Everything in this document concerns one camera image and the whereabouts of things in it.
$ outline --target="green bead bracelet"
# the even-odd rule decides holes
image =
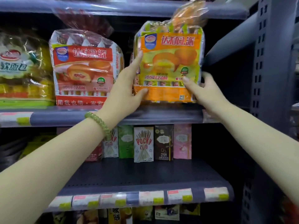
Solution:
[[[111,131],[100,117],[98,117],[96,114],[94,114],[92,112],[87,112],[84,115],[84,117],[85,118],[91,118],[91,119],[95,120],[99,124],[99,126],[103,129],[103,131],[105,133],[105,136],[106,136],[106,140],[110,141]]]

